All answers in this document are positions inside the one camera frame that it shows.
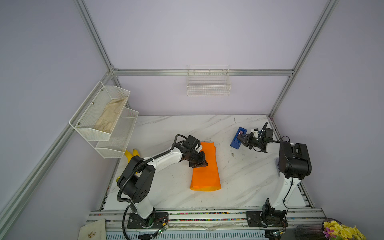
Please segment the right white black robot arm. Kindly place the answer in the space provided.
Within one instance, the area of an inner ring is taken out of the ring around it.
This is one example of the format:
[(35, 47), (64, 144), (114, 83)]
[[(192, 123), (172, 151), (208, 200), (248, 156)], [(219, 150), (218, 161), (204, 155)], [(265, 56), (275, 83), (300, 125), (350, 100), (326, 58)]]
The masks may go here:
[(278, 153), (277, 167), (279, 180), (274, 193), (266, 199), (262, 211), (258, 213), (247, 212), (250, 223), (263, 228), (286, 223), (288, 200), (298, 184), (312, 172), (312, 164), (306, 144), (291, 143), (274, 139), (274, 131), (267, 127), (254, 129), (250, 133), (239, 129), (237, 142), (250, 150), (259, 153)]

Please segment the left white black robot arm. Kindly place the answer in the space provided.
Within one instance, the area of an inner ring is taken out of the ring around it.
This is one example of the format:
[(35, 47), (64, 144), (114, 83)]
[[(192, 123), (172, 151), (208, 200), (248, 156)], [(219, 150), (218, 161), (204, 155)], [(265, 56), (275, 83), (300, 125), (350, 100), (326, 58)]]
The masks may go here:
[(191, 135), (176, 135), (170, 148), (155, 156), (132, 157), (117, 182), (117, 201), (128, 203), (140, 218), (151, 218), (155, 209), (148, 199), (148, 194), (155, 174), (182, 161), (189, 162), (190, 168), (208, 166), (201, 142)]

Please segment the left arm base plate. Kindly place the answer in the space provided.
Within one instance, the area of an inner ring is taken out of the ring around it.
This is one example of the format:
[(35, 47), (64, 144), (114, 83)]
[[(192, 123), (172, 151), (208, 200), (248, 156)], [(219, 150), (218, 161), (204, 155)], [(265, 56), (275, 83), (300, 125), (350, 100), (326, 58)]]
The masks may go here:
[(155, 212), (147, 219), (141, 218), (138, 214), (130, 213), (125, 224), (128, 229), (160, 229), (168, 220), (169, 213), (167, 212)]

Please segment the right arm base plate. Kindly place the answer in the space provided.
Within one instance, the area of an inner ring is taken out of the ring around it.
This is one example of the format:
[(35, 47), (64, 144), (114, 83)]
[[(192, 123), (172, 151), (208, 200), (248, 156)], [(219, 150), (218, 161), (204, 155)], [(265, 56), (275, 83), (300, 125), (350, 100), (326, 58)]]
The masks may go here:
[(246, 219), (250, 228), (261, 227), (285, 227), (287, 211), (273, 211), (272, 213), (264, 213), (262, 211), (247, 211)]

